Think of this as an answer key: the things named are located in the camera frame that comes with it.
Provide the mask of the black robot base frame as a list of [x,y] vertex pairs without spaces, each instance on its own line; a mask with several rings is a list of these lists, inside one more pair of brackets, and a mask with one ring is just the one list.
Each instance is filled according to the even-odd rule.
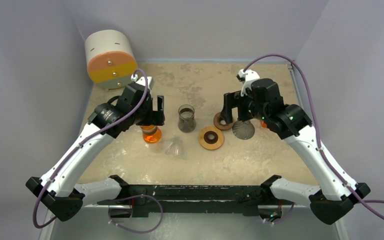
[[98,204],[131,207],[134,218],[160,212],[261,217],[266,206],[291,204],[291,201],[276,199],[261,185],[130,184],[119,176],[112,175],[112,178],[120,183],[120,193]]

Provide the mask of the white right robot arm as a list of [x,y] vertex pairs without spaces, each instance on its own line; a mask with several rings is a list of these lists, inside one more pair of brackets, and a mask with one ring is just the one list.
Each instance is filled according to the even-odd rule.
[[285,104],[279,86],[270,78],[251,82],[249,87],[223,95],[220,117],[233,122],[232,110],[238,120],[262,120],[267,128],[284,140],[302,159],[317,181],[306,185],[273,175],[261,184],[260,196],[268,204],[286,200],[310,208],[324,224],[331,225],[344,217],[358,199],[370,193],[364,182],[356,182],[317,142],[316,128],[306,112],[296,104]]

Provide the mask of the clear ribbed glass dripper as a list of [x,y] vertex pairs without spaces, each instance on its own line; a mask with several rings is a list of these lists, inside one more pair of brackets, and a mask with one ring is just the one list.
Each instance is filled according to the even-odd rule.
[[173,137],[164,142],[164,153],[172,157],[181,157],[184,153],[180,137]]

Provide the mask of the orange glass carafe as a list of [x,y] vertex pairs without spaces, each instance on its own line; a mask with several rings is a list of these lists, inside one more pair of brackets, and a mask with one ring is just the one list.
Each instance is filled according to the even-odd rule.
[[162,132],[156,125],[140,126],[142,138],[148,144],[157,143],[162,138]]

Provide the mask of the white round drawer cabinet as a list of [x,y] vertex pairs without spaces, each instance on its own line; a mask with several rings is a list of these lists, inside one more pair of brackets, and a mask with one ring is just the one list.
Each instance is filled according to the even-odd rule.
[[89,35],[84,43],[89,78],[104,90],[122,88],[138,68],[128,38],[113,29]]

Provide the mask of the grey glass carafe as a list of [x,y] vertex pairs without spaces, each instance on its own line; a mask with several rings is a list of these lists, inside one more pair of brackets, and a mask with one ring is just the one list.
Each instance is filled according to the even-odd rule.
[[178,109],[178,128],[183,133],[190,133],[196,128],[195,109],[183,104]]

